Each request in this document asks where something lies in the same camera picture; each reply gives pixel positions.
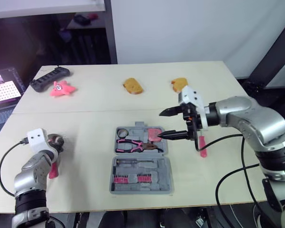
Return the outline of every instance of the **laptop keyboard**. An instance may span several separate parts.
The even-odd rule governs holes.
[[[3,124],[7,121],[11,113],[13,112],[13,109],[8,109],[6,111],[1,111],[0,112],[0,124]]]

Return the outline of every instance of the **wooden table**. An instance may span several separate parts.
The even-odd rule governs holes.
[[[37,76],[52,68],[42,67]],[[50,89],[38,94],[28,88],[0,132],[0,159],[8,148],[32,129],[42,127],[47,133],[64,136],[66,143],[60,157],[59,177],[48,180],[47,206],[50,212],[216,204],[214,193],[219,179],[241,167],[240,137],[209,147],[207,158],[200,157],[191,141],[168,141],[166,156],[171,162],[173,178],[173,191],[169,195],[112,195],[109,179],[115,156],[116,127],[133,126],[135,121],[144,121],[149,126],[160,125],[165,130],[185,130],[186,124],[181,115],[158,116],[164,108],[177,105],[177,94],[170,88],[171,79],[186,77],[205,102],[245,94],[222,62],[67,68],[73,72],[67,81],[78,91],[71,97],[53,98],[48,95]],[[141,95],[130,95],[122,87],[123,81],[131,76],[137,78],[145,89]],[[210,142],[232,133],[237,133],[237,130],[216,126],[205,132],[205,137]],[[2,180],[10,191],[13,190],[15,175],[31,156],[29,145],[21,145],[6,157]],[[248,145],[245,147],[245,160],[247,165],[258,162]],[[250,169],[248,175],[256,199],[265,200],[261,170]],[[234,174],[223,182],[219,197],[222,203],[228,204],[251,202],[244,174]],[[0,213],[14,212],[14,205],[15,200],[0,188]]]

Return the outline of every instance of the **tool kit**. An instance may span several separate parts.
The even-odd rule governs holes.
[[[116,129],[115,153],[110,178],[112,194],[169,194],[172,191],[171,166],[165,157],[167,141],[157,137],[162,127]]]

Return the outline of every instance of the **laptop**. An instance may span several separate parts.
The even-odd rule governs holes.
[[[24,91],[25,86],[15,68],[0,70],[0,130]]]

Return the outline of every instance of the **gray tool case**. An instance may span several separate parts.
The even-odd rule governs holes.
[[[122,153],[116,149],[131,150],[137,145],[130,143],[117,143],[121,139],[117,132],[125,129],[128,135],[122,139],[148,141],[148,129],[162,127],[147,127],[144,122],[135,122],[135,127],[118,127],[114,151],[118,155],[113,158],[110,192],[112,194],[169,194],[172,191],[171,166],[167,154],[167,141],[153,142],[157,149],[142,152]]]

